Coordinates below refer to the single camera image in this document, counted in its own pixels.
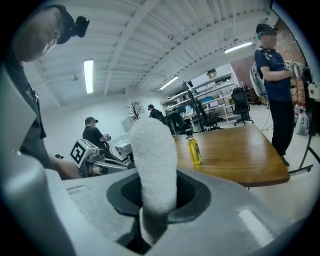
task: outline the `brick wall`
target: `brick wall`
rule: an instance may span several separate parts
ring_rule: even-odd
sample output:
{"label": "brick wall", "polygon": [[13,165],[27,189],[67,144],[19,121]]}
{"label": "brick wall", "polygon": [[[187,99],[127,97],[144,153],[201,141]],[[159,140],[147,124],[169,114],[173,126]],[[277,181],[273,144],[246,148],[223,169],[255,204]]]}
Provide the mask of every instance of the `brick wall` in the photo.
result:
{"label": "brick wall", "polygon": [[[281,19],[279,19],[275,25],[278,29],[277,32],[277,45],[276,50],[282,55],[285,61],[291,62],[299,62],[306,63],[306,60],[300,51],[300,48],[291,34],[287,26],[283,23]],[[250,88],[252,87],[249,70],[252,67],[254,62],[254,56],[249,56],[243,59],[238,59],[231,62],[231,66],[234,70],[236,77],[238,78],[239,83],[243,81],[243,83]],[[294,79],[291,80],[291,83],[296,86],[296,81]],[[300,79],[297,79],[298,84],[298,92],[297,89],[291,89],[292,101],[296,102],[298,99],[298,103],[305,103],[305,92],[303,90],[302,82]]]}

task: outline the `yellow bottle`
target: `yellow bottle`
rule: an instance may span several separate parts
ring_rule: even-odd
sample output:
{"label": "yellow bottle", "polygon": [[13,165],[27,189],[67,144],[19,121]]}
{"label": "yellow bottle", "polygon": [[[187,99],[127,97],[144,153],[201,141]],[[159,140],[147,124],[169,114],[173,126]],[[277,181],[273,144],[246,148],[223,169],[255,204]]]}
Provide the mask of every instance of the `yellow bottle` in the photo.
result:
{"label": "yellow bottle", "polygon": [[199,151],[198,142],[193,137],[191,129],[185,130],[185,134],[187,135],[188,139],[188,150],[190,153],[192,164],[195,166],[199,166],[201,165],[201,155]]}

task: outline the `computer monitor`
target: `computer monitor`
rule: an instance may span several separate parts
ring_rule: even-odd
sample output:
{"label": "computer monitor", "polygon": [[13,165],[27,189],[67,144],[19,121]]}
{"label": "computer monitor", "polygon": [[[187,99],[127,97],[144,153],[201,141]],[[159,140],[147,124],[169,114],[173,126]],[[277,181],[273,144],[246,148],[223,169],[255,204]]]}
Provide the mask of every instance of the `computer monitor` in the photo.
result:
{"label": "computer monitor", "polygon": [[212,109],[212,108],[215,108],[215,107],[218,107],[219,104],[218,104],[218,101],[214,101],[214,102],[210,102],[209,103],[209,108]]}

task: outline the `ceiling light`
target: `ceiling light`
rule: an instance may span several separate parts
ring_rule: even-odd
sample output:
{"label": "ceiling light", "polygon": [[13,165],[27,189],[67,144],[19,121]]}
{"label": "ceiling light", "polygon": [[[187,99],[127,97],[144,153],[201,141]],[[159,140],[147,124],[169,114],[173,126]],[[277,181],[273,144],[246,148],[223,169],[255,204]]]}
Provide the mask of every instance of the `ceiling light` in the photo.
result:
{"label": "ceiling light", "polygon": [[168,85],[170,85],[173,81],[177,80],[179,78],[179,76],[175,76],[174,78],[172,78],[169,82],[167,82],[164,86],[162,86],[159,90],[163,90],[164,88],[166,88]]}
{"label": "ceiling light", "polygon": [[227,54],[227,53],[230,53],[230,52],[232,52],[234,50],[238,50],[238,49],[240,49],[242,47],[246,47],[246,46],[250,46],[250,45],[252,45],[252,42],[245,42],[243,44],[240,44],[240,45],[237,45],[235,47],[232,47],[230,49],[225,50],[224,53]]}
{"label": "ceiling light", "polygon": [[94,60],[92,58],[85,59],[83,62],[83,68],[86,93],[92,94],[94,92]]}

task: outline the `black pants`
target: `black pants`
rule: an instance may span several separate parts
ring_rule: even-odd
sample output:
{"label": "black pants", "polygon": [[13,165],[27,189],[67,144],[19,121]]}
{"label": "black pants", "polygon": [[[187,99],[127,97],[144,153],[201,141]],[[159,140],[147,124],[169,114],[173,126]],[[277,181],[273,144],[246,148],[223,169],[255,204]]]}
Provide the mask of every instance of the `black pants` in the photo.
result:
{"label": "black pants", "polygon": [[294,133],[294,106],[291,101],[269,100],[269,103],[273,119],[272,145],[280,156],[284,156]]}

